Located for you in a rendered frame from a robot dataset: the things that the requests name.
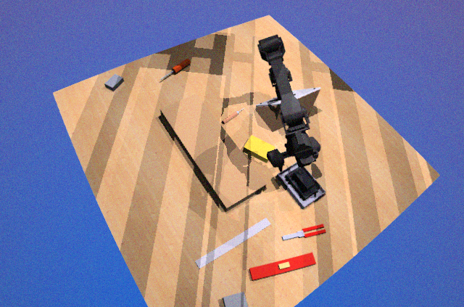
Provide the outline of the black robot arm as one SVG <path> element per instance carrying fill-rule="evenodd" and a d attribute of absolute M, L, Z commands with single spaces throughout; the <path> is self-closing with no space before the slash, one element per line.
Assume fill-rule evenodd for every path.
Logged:
<path fill-rule="evenodd" d="M 310 129 L 310 119 L 307 109 L 296 99 L 291 90 L 291 71 L 283 62 L 285 49 L 281 37 L 278 34 L 258 41 L 258 51 L 262 60 L 270 65 L 268 76 L 277 94 L 277 100 L 281 100 L 281 120 L 286 136 L 291 140 L 293 150 L 291 156 L 295 157 L 299 167 L 315 162 L 318 151 L 312 149 L 311 141 L 306 130 Z M 306 120 L 306 123 L 303 120 Z M 286 130 L 286 125 L 288 126 Z"/>

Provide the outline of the orange-handled awl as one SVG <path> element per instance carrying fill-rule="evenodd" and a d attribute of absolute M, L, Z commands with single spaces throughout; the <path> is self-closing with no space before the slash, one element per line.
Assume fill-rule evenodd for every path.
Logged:
<path fill-rule="evenodd" d="M 180 63 L 179 65 L 176 65 L 174 68 L 172 68 L 171 72 L 168 73 L 167 75 L 171 74 L 171 73 L 177 73 L 179 70 L 182 70 L 183 68 L 185 68 L 187 65 L 189 65 L 191 63 L 190 60 L 184 60 L 182 63 Z M 167 76 L 166 75 L 166 76 Z M 163 78 L 165 78 L 166 76 L 164 76 Z M 162 80 L 163 78 L 161 78 L 160 80 Z"/>

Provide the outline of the light wood floor panel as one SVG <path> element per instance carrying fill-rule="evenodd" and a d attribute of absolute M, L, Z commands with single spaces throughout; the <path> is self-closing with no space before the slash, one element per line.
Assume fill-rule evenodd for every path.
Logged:
<path fill-rule="evenodd" d="M 266 188 L 197 94 L 160 108 L 160 113 L 225 212 Z"/>

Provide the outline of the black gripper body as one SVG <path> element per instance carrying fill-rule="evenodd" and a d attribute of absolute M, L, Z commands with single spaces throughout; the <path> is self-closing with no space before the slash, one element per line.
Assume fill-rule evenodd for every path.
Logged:
<path fill-rule="evenodd" d="M 311 141 L 312 149 L 320 152 L 321 146 L 315 140 L 315 138 L 311 136 L 310 141 Z M 286 148 L 285 152 L 280 153 L 278 149 L 267 152 L 267 159 L 270 161 L 270 163 L 272 164 L 274 168 L 282 166 L 284 164 L 284 159 L 288 157 L 292 157 L 291 151 L 293 150 L 293 147 L 291 144 L 291 140 L 289 140 L 287 136 L 286 136 L 286 144 L 284 146 Z"/>

